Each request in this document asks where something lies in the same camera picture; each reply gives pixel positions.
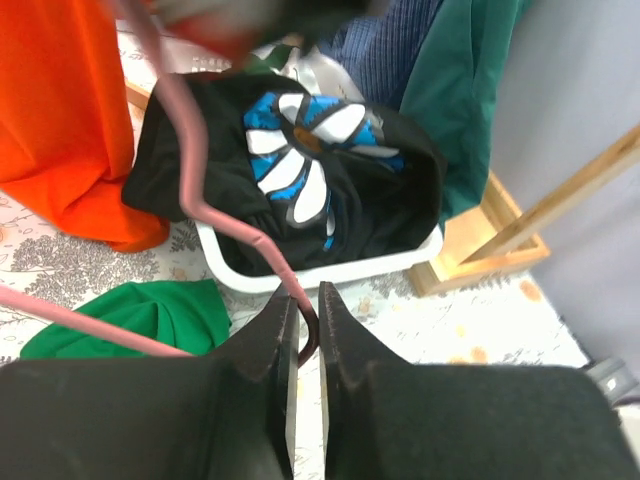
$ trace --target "wooden stand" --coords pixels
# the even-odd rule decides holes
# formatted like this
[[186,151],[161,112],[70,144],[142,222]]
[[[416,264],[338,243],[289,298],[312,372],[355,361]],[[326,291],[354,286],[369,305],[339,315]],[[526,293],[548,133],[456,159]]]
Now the wooden stand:
[[550,255],[537,231],[640,162],[640,125],[524,214],[491,174],[482,203],[446,224],[444,247],[409,271],[431,295],[526,270]]

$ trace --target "gray wall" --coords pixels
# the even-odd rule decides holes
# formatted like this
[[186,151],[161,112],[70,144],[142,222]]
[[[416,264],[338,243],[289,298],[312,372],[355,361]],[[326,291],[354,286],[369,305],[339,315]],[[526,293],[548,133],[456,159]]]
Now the gray wall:
[[[640,0],[535,0],[498,94],[492,167],[530,207],[640,122]],[[596,357],[640,377],[640,166],[542,232],[534,269]]]

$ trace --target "blue knit fabric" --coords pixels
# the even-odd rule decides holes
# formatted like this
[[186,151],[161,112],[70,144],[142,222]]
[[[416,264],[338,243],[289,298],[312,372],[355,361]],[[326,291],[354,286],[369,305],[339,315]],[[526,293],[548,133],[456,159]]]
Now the blue knit fabric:
[[318,48],[347,70],[366,100],[398,110],[442,2],[392,0],[385,15],[352,20]]

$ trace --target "plastic clothes hanger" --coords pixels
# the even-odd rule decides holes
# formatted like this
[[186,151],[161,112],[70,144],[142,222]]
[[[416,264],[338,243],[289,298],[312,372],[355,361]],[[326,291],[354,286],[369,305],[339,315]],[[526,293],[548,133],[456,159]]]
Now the plastic clothes hanger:
[[[178,75],[170,75],[163,54],[161,37],[146,8],[137,0],[109,0],[107,3],[126,19],[148,55],[158,82],[158,98],[178,134],[181,152],[180,205],[190,217],[211,225],[215,230],[253,246],[280,277],[284,288],[299,306],[309,329],[307,344],[298,355],[303,365],[318,347],[318,316],[295,273],[274,241],[264,232],[210,207],[203,198],[208,136],[204,119],[186,84]],[[0,304],[22,310],[83,333],[149,355],[190,355],[169,345],[115,327],[100,320],[72,312],[58,305],[0,286]]]

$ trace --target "orange cloth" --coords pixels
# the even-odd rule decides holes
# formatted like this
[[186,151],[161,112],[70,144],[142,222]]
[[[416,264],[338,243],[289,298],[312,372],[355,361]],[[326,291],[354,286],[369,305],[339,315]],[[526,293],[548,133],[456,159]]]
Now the orange cloth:
[[135,252],[168,223],[125,206],[133,133],[115,22],[99,0],[0,13],[0,189],[71,235]]

